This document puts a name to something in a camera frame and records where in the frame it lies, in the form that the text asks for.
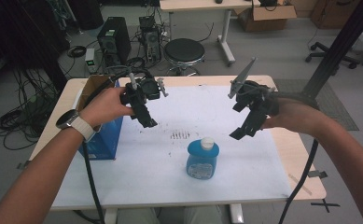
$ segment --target electronic device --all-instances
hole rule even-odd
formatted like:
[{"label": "electronic device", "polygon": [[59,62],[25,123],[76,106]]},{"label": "electronic device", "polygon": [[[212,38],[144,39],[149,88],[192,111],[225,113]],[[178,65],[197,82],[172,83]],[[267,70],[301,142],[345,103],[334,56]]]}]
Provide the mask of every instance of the electronic device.
[{"label": "electronic device", "polygon": [[161,34],[158,28],[143,33],[144,49],[147,60],[151,63],[161,60]]},{"label": "electronic device", "polygon": [[141,1],[141,7],[160,7],[161,3],[160,0],[143,0]]},{"label": "electronic device", "polygon": [[161,60],[161,32],[155,25],[153,16],[140,17],[141,42],[147,61],[154,63]]},{"label": "electronic device", "polygon": [[90,74],[97,72],[100,64],[97,62],[95,49],[86,49],[85,64],[88,67]]},{"label": "electronic device", "polygon": [[155,26],[155,17],[154,16],[145,16],[138,18],[140,22],[140,29],[142,31],[152,29]]},{"label": "electronic device", "polygon": [[97,40],[107,67],[126,64],[132,45],[125,18],[108,17]]},{"label": "electronic device", "polygon": [[103,16],[97,0],[66,0],[78,25],[83,30],[96,29],[103,25]]}]

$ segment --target table leg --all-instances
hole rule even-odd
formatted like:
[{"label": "table leg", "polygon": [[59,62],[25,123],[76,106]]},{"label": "table leg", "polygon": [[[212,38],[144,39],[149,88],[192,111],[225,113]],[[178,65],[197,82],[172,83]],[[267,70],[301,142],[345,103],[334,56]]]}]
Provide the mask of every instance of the table leg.
[{"label": "table leg", "polygon": [[242,205],[240,203],[230,204],[231,223],[244,223]]},{"label": "table leg", "polygon": [[227,43],[228,29],[230,27],[230,14],[231,14],[231,9],[227,9],[225,11],[224,27],[222,28],[222,35],[218,36],[218,41],[221,44],[222,49],[225,51],[225,55],[227,56],[228,66],[236,62],[236,60],[233,57],[233,54],[230,51],[230,47],[228,46]]},{"label": "table leg", "polygon": [[115,224],[117,223],[118,208],[108,208],[105,210],[105,223]]}]

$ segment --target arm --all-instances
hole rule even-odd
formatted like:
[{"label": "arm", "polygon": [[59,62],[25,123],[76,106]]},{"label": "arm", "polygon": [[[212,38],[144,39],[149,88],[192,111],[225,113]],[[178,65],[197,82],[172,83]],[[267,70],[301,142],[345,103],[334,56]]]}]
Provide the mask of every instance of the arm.
[{"label": "arm", "polygon": [[262,128],[283,127],[316,138],[335,164],[363,216],[363,146],[335,120],[307,105],[280,100],[280,113]]},{"label": "arm", "polygon": [[[124,115],[131,108],[120,103],[123,88],[101,92],[80,116],[92,127]],[[0,223],[42,223],[83,136],[73,128],[61,130],[30,162],[0,202]]]}]

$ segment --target computer tower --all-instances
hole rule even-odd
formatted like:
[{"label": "computer tower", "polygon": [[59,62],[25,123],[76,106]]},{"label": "computer tower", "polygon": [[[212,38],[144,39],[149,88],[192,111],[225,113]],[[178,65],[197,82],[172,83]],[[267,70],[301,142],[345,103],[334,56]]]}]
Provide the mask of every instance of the computer tower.
[{"label": "computer tower", "polygon": [[143,32],[144,50],[151,63],[161,60],[160,31],[157,27]]},{"label": "computer tower", "polygon": [[140,17],[141,42],[144,46],[147,61],[154,63],[161,59],[161,32],[155,25],[154,16]]},{"label": "computer tower", "polygon": [[103,16],[97,0],[66,0],[77,19],[79,28],[96,29],[103,25]]},{"label": "computer tower", "polygon": [[125,18],[108,17],[97,40],[107,66],[126,64],[132,45]]}]

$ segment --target blue bottle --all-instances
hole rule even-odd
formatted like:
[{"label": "blue bottle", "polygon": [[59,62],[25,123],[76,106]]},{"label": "blue bottle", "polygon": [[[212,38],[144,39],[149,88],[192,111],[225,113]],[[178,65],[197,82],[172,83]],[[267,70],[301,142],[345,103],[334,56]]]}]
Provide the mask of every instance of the blue bottle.
[{"label": "blue bottle", "polygon": [[205,137],[189,143],[188,153],[188,175],[197,179],[210,179],[216,170],[216,156],[219,153],[214,139]]}]

